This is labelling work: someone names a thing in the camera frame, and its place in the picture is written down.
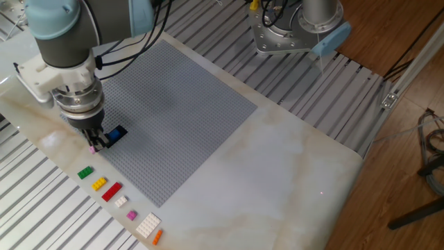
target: metal grating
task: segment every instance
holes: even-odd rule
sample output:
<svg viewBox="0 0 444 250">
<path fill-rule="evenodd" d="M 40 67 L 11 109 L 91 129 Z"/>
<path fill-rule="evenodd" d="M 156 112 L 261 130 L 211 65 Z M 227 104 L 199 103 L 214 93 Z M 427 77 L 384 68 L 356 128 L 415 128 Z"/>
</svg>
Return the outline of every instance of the metal grating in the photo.
<svg viewBox="0 0 444 250">
<path fill-rule="evenodd" d="M 364 157 L 386 118 L 379 104 L 390 83 L 339 53 L 259 55 L 245 1 L 221 2 L 174 1 L 166 32 Z"/>
<path fill-rule="evenodd" d="M 0 41 L 6 41 L 26 28 L 15 25 L 24 13 L 23 2 L 23 0 L 0 0 Z"/>
<path fill-rule="evenodd" d="M 245 1 L 222 3 L 175 0 L 166 32 L 364 156 L 388 115 L 379 105 L 391 84 L 341 54 L 261 56 Z M 0 40 L 12 17 L 0 8 Z M 6 120 L 0 183 L 0 250 L 145 249 Z"/>
<path fill-rule="evenodd" d="M 6 120 L 0 183 L 0 250 L 146 249 Z"/>
</svg>

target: gray baseplate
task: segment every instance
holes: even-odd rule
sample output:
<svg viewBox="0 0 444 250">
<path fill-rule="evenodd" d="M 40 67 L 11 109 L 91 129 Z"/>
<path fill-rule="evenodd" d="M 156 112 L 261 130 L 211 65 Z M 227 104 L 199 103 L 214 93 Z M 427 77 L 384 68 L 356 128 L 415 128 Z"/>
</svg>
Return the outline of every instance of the gray baseplate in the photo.
<svg viewBox="0 0 444 250">
<path fill-rule="evenodd" d="M 157 207 L 257 107 L 165 41 L 103 91 L 105 132 L 128 134 L 100 154 Z"/>
</svg>

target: white lego brick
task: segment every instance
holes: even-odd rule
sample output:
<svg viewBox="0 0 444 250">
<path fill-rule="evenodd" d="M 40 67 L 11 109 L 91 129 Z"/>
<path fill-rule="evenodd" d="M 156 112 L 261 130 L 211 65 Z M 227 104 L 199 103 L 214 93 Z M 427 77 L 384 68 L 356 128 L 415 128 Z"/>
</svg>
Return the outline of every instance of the white lego brick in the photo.
<svg viewBox="0 0 444 250">
<path fill-rule="evenodd" d="M 141 224 L 136 228 L 136 231 L 139 232 L 142 236 L 147 238 L 151 232 L 154 231 L 154 228 L 160 224 L 161 220 L 157 218 L 152 212 L 141 222 Z"/>
<path fill-rule="evenodd" d="M 123 195 L 122 197 L 120 197 L 118 200 L 116 200 L 116 206 L 118 208 L 120 208 L 122 205 L 124 205 L 128 200 L 126 199 L 126 197 Z"/>
</svg>

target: metal cylinder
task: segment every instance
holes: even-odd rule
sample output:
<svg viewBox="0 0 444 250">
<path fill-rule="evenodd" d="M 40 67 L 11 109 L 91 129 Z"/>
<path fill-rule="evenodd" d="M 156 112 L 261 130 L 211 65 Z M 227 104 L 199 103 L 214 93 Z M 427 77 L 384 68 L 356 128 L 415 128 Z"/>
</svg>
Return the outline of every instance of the metal cylinder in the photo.
<svg viewBox="0 0 444 250">
<path fill-rule="evenodd" d="M 311 24 L 323 24 L 336 14 L 338 0 L 303 0 L 304 18 Z"/>
<path fill-rule="evenodd" d="M 71 119 L 86 119 L 103 108 L 102 84 L 97 78 L 82 91 L 66 92 L 58 88 L 52 93 L 62 113 Z"/>
<path fill-rule="evenodd" d="M 94 13 L 94 19 L 101 37 L 101 44 L 131 37 L 130 2 L 133 1 L 88 1 L 89 9 Z"/>
<path fill-rule="evenodd" d="M 92 47 L 99 45 L 87 7 L 85 4 L 80 7 L 80 17 L 69 31 L 50 40 L 35 39 L 48 65 L 57 68 L 75 67 L 85 62 Z"/>
</svg>

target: white marble surface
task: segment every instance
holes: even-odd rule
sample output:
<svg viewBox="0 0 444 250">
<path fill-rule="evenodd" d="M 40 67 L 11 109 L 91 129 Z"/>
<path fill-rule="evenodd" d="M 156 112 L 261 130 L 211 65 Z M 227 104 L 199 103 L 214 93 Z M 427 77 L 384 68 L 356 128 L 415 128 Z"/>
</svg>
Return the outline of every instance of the white marble surface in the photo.
<svg viewBox="0 0 444 250">
<path fill-rule="evenodd" d="M 360 156 L 172 37 L 162 39 L 258 109 L 160 208 L 106 160 L 91 155 L 58 110 L 39 107 L 14 77 L 0 80 L 0 113 L 149 249 L 323 249 L 360 170 Z M 5 57 L 14 56 L 13 47 L 0 47 L 0 60 L 13 60 Z M 82 181 L 76 173 L 87 165 L 96 171 Z M 109 181 L 95 192 L 90 185 L 101 176 Z M 123 188 L 106 203 L 101 195 L 115 181 Z M 128 203 L 119 209 L 114 201 L 121 195 Z M 126 219 L 130 208 L 139 214 L 133 222 Z M 150 212 L 164 230 L 156 247 L 151 244 L 155 234 L 145 240 L 135 230 Z"/>
</svg>

